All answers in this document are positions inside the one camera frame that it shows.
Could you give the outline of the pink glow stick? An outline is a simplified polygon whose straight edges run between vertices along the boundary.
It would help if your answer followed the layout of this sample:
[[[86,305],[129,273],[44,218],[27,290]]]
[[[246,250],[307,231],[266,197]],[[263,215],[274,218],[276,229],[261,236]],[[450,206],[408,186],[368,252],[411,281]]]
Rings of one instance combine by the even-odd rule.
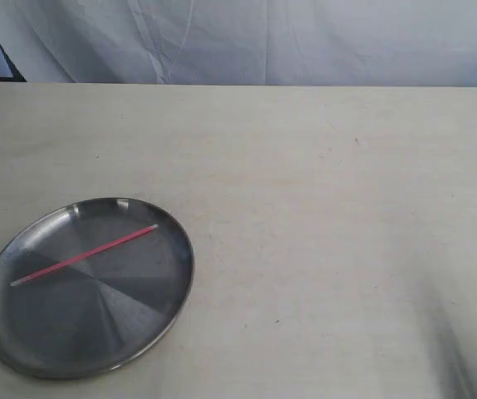
[[[13,280],[11,283],[10,283],[10,286],[11,287],[17,287],[17,286],[20,286],[22,284],[25,284],[25,283],[28,283],[28,282],[31,282],[32,280],[34,279],[37,279],[37,278],[40,278],[44,275],[47,275],[49,273],[53,273],[53,272],[56,272],[57,270],[61,269],[61,268],[65,268],[67,266],[70,266],[70,265],[73,265],[73,264],[76,264],[78,262],[81,262],[85,259],[88,259],[96,254],[99,254],[101,252],[105,252],[109,249],[113,249],[115,246],[118,246],[118,245],[121,245],[121,244],[125,244],[133,239],[138,239],[139,237],[142,237],[143,235],[146,235],[146,234],[149,234],[155,230],[157,230],[159,228],[159,225],[158,224],[152,224],[148,227],[145,227],[143,229],[140,229],[140,230],[137,230],[135,231],[134,233],[131,233],[131,234],[127,234],[126,236],[123,236],[123,237],[120,237],[118,239],[115,239],[113,241],[110,241],[109,243],[105,243],[103,245],[100,245],[98,247],[95,247],[91,250],[88,250],[84,253],[81,253],[81,254],[78,254],[72,258],[69,258],[69,259],[66,259],[66,260],[63,260],[57,264],[53,264],[49,267],[46,267],[46,268],[43,268],[41,270],[38,270],[34,273],[30,273],[24,277],[21,277],[21,278],[18,278],[16,280]]]

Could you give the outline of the round stainless steel plate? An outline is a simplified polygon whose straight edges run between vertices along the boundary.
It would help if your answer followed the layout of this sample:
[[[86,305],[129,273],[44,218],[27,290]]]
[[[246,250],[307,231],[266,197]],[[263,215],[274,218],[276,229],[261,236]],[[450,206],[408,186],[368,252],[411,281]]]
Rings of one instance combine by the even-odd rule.
[[[13,280],[158,224],[31,282]],[[172,327],[194,277],[183,226],[139,199],[88,199],[52,211],[0,253],[0,361],[28,377],[94,377],[138,358]]]

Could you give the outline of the white backdrop cloth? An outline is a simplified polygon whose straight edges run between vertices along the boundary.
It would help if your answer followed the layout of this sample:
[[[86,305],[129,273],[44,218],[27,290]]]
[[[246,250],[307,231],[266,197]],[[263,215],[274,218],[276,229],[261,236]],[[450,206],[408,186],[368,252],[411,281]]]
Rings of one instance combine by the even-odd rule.
[[[477,86],[477,1],[0,1],[28,81]]]

